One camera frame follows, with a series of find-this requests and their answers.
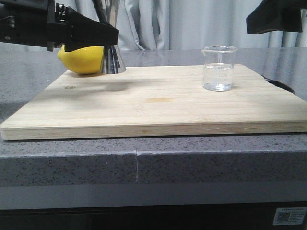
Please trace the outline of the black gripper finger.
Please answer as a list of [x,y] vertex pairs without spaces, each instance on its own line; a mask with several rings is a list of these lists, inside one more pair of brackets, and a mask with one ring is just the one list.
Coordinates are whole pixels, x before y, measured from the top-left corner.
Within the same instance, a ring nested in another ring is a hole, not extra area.
[[258,35],[272,31],[303,32],[301,10],[305,0],[263,0],[246,18],[247,33]]

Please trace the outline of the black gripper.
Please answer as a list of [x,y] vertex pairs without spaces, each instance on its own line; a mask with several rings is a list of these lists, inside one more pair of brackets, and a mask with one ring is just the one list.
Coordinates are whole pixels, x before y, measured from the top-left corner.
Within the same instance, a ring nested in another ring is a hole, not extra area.
[[71,52],[90,46],[118,43],[119,30],[97,22],[53,0],[2,0],[0,41],[45,47],[65,45]]

